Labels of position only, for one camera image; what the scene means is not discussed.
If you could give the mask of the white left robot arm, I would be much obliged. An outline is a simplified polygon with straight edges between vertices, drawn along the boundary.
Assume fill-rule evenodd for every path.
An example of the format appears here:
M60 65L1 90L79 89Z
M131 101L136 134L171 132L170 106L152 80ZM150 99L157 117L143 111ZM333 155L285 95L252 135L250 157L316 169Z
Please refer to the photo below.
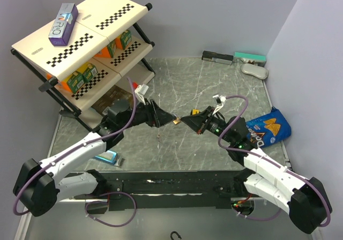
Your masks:
M15 203L22 203L33 216L48 212L57 202L90 194L100 198L106 191L106 180L96 170L69 177L74 168L117 145L124 130L136 125L162 127L176 116L161 109L154 100L135 102L131 107L125 99L112 105L93 131L64 151L40 162L27 160L13 188Z

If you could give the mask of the brass padlock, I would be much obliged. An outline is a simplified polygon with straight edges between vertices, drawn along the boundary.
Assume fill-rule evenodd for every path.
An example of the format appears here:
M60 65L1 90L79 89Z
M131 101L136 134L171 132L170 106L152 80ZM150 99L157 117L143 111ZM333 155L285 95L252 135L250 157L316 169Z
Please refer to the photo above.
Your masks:
M173 120L173 123L175 125L179 124L181 122L181 119L179 117L176 117L174 120Z

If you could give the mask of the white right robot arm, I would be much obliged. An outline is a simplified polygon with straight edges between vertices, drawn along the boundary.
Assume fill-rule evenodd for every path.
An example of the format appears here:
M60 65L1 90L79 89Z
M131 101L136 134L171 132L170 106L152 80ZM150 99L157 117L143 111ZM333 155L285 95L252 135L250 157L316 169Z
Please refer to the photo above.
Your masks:
M332 206L324 185L315 177L300 176L268 156L248 138L245 119L236 116L225 122L215 115L213 107L181 121L195 133L209 131L218 136L229 156L245 169L241 179L234 183L239 196L258 195L288 214L293 224L306 234L331 221Z

